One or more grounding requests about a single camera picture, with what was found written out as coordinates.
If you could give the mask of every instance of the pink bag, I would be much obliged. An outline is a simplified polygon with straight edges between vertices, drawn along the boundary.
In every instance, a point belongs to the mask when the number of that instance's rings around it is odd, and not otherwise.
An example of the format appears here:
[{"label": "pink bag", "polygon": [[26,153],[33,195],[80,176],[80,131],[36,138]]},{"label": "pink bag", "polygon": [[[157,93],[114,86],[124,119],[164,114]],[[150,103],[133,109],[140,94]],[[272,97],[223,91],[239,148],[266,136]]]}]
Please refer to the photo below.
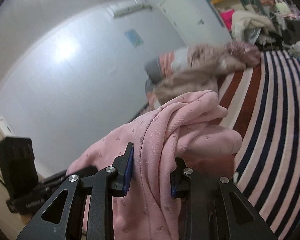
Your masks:
[{"label": "pink bag", "polygon": [[226,12],[220,13],[221,18],[225,22],[225,25],[228,30],[231,30],[232,26],[232,15],[234,14],[235,10],[228,10]]}]

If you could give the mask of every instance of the pink fabric with print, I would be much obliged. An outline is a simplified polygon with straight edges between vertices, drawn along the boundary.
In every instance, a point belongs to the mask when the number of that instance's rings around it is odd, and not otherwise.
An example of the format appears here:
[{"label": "pink fabric with print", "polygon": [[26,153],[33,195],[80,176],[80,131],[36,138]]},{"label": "pink fabric with print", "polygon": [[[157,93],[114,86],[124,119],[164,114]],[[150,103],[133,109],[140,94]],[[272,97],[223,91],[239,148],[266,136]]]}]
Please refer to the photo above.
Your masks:
[{"label": "pink fabric with print", "polygon": [[73,162],[67,174],[88,165],[99,170],[110,166],[133,142],[130,190],[124,198],[113,198],[115,239],[179,239],[181,202],[171,197],[169,177],[176,168],[174,159],[182,157],[203,172],[208,163],[209,173],[228,174],[222,166],[232,167],[229,155],[238,152],[242,139],[236,131],[208,124],[226,115],[215,92],[186,93],[109,133]]}]

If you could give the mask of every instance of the striped blanket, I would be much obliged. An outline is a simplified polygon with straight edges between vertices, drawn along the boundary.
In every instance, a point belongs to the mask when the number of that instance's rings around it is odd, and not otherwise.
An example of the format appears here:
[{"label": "striped blanket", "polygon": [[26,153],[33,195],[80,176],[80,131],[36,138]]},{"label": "striped blanket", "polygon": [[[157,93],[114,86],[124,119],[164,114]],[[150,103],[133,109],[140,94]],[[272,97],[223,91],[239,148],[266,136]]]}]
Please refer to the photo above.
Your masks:
[{"label": "striped blanket", "polygon": [[300,62],[287,52],[265,52],[260,67],[220,78],[215,124],[238,131],[237,187],[279,239],[300,221]]}]

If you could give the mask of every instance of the silver bolt head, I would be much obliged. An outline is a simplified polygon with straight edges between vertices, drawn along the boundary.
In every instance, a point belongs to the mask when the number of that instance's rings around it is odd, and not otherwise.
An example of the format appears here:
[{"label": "silver bolt head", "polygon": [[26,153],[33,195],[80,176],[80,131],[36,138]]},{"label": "silver bolt head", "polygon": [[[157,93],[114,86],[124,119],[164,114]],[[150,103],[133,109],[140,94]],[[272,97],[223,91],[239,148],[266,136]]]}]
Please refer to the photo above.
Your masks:
[{"label": "silver bolt head", "polygon": [[71,176],[69,177],[69,181],[71,181],[71,182],[75,182],[77,179],[78,179],[78,176],[77,176],[77,175],[71,175]]},{"label": "silver bolt head", "polygon": [[191,174],[192,172],[193,172],[193,170],[191,168],[185,168],[183,170],[183,173],[185,173],[185,174]]},{"label": "silver bolt head", "polygon": [[106,167],[106,172],[112,173],[114,171],[115,171],[115,167],[113,167],[113,166]]},{"label": "silver bolt head", "polygon": [[224,184],[227,184],[229,182],[229,179],[227,177],[221,177],[220,181]]}]

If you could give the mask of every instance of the white door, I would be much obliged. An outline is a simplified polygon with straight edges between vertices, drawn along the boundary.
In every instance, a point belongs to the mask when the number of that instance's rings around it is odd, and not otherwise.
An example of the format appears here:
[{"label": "white door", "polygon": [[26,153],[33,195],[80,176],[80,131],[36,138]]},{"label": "white door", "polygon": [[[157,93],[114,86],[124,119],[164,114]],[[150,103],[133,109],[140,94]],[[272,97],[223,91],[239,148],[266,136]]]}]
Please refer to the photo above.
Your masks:
[{"label": "white door", "polygon": [[159,8],[175,26],[187,45],[214,44],[204,17],[188,0],[163,0]]}]

